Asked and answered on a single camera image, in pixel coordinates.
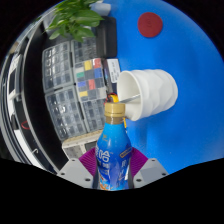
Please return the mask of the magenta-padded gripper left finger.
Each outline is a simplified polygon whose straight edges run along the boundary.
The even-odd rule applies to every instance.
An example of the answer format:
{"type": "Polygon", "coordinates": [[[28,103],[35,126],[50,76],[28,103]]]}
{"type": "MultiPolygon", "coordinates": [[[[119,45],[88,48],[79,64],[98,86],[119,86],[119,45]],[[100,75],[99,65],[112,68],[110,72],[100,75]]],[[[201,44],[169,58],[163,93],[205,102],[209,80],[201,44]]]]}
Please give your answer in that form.
{"type": "Polygon", "coordinates": [[[98,171],[95,149],[87,151],[80,158],[69,159],[58,176],[84,188],[98,188],[98,171]]]}

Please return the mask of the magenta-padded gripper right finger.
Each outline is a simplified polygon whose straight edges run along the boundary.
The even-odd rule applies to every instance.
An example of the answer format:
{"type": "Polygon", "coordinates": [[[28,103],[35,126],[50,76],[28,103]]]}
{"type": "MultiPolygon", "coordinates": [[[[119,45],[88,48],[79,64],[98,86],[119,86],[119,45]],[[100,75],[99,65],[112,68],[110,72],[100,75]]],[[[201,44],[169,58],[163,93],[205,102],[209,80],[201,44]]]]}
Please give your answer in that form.
{"type": "Polygon", "coordinates": [[[168,172],[156,158],[148,159],[134,148],[129,162],[128,186],[136,189],[166,177],[168,172]]]}

